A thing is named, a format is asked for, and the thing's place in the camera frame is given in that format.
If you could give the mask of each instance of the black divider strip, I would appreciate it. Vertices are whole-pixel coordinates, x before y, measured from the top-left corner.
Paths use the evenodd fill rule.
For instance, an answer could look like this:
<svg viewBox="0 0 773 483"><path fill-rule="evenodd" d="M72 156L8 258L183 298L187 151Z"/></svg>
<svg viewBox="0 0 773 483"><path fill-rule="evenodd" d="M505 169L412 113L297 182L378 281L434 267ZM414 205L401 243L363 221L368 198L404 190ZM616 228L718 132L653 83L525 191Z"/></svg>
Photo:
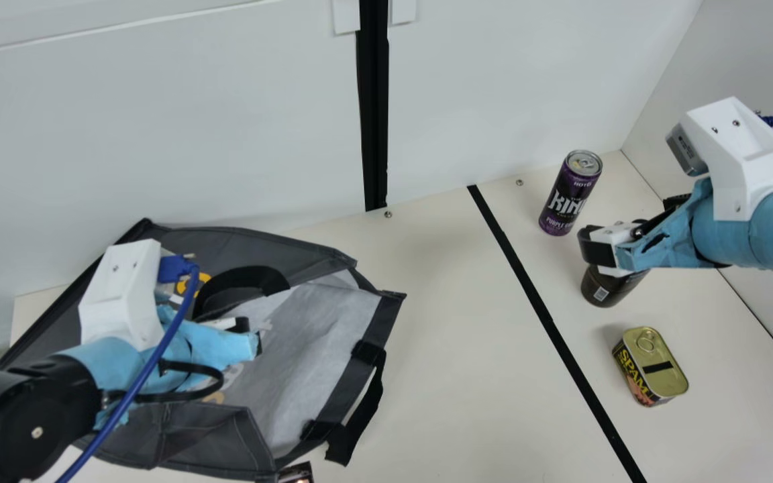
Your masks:
<svg viewBox="0 0 773 483"><path fill-rule="evenodd" d="M565 339L562 339L562 334L560 334L559 329L556 328L553 317L550 316L550 312L545 306L545 302L542 300L539 291L536 290L535 285L533 285L533 281L527 274L527 270L524 269L524 265L518 258L518 254L515 253L515 248L512 248L512 243L509 242L506 233L500 228L500 223L497 223L497 218L494 218L494 213L491 211L491 208L488 207L488 203L485 201L482 193L479 192L479 188L474 184L473 186L468 186L467 190L469 190L473 201L476 202L476 206L478 206L479 212L482 213L482 218L484 218L485 223L488 223L488 228L491 229L494 238L497 239L500 249L503 251L504 256L506 256L506 260L508 260L509 265L512 266L512 270L515 272L516 277L518 277L521 287L524 288L524 293L527 294L527 299L529 299L531 305L533 305L536 315L539 315L542 327L545 327L545 331L547 332L548 337L550 337L550 342L552 342L554 348L556 348L556 352L559 354L562 363L565 364L565 368L568 370L568 373L570 373L571 379L574 380L574 384L577 385L577 389L579 389L580 394L583 395L586 405L589 406L589 410L592 411L592 415L595 416L595 420L598 421L599 426L601 426L601 431L604 431L605 437L607 437L610 446L613 447L616 456L619 456L619 461L625 468L626 473L628 473L629 477L631 477L631 481L634 483L645 483L646 479L643 477L640 468L637 467L637 463L634 461L634 458L632 458L631 452L628 452L628 447L625 446L622 438L619 437L619 432L616 431L616 427L607 416L604 407L601 406L601 401L599 401L599 398L595 395L595 391L592 390L592 386L590 386L586 376L583 375L583 371L580 370L580 366L568 349Z"/></svg>
<svg viewBox="0 0 773 483"><path fill-rule="evenodd" d="M366 211L387 205L389 122L389 0L360 2L356 88L360 98L362 184Z"/></svg>

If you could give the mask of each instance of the can lid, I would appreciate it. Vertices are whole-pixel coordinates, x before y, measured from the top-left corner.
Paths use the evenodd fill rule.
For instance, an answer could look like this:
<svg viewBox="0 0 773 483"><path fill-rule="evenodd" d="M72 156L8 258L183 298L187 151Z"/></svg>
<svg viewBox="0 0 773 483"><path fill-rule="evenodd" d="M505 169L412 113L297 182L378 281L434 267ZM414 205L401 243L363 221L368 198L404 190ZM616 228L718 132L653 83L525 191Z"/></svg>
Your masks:
<svg viewBox="0 0 773 483"><path fill-rule="evenodd" d="M592 176L601 173L601 158L588 150L574 150L565 156L565 163L575 174Z"/></svg>
<svg viewBox="0 0 773 483"><path fill-rule="evenodd" d="M622 340L654 394L673 397L688 390L688 379L658 331L636 327L626 330Z"/></svg>

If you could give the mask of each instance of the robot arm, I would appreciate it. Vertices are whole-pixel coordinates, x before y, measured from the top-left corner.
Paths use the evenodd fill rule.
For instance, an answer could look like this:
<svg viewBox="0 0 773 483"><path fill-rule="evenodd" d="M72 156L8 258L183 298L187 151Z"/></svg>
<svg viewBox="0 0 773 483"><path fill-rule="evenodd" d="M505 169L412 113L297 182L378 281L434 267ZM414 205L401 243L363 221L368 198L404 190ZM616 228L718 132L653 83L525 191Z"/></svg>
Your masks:
<svg viewBox="0 0 773 483"><path fill-rule="evenodd" d="M243 321L183 320L194 282L178 310L168 305L168 284L193 271L153 239L108 248L80 303L82 345L0 370L0 483L40 477L68 445L99 431L77 463L88 459L125 421L129 392L138 404L199 400L223 385L228 365L258 355L258 334Z"/></svg>
<svg viewBox="0 0 773 483"><path fill-rule="evenodd" d="M595 305L614 305L656 267L773 270L773 129L729 98L687 113L668 145L685 173L711 178L666 199L652 220L580 230L584 296Z"/></svg>

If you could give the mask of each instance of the spam can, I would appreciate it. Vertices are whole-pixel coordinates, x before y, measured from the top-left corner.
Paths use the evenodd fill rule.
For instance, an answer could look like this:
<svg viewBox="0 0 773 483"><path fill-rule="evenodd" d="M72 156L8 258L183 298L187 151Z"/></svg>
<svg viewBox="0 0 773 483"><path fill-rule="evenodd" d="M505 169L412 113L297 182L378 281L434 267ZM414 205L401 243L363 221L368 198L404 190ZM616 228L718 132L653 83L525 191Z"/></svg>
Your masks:
<svg viewBox="0 0 773 483"><path fill-rule="evenodd" d="M658 406L688 390L688 380L670 349L652 327L626 330L613 348L613 357L637 402Z"/></svg>

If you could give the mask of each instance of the white wall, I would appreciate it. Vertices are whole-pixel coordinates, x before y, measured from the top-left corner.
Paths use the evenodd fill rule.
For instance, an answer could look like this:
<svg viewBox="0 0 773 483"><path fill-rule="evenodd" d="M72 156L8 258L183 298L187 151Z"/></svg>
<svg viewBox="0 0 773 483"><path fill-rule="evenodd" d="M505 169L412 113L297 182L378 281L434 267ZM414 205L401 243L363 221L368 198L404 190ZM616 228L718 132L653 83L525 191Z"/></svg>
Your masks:
<svg viewBox="0 0 773 483"><path fill-rule="evenodd" d="M288 229L363 210L355 40L328 0L0 48L0 345L16 294L132 223Z"/></svg>
<svg viewBox="0 0 773 483"><path fill-rule="evenodd" d="M389 31L389 201L618 150L699 4L422 0Z"/></svg>
<svg viewBox="0 0 773 483"><path fill-rule="evenodd" d="M773 2L703 3L623 146L660 196L693 185L666 147L666 132L685 111L730 95L773 115ZM773 272L722 272L773 335Z"/></svg>
<svg viewBox="0 0 773 483"><path fill-rule="evenodd" d="M0 46L259 0L0 0Z"/></svg>

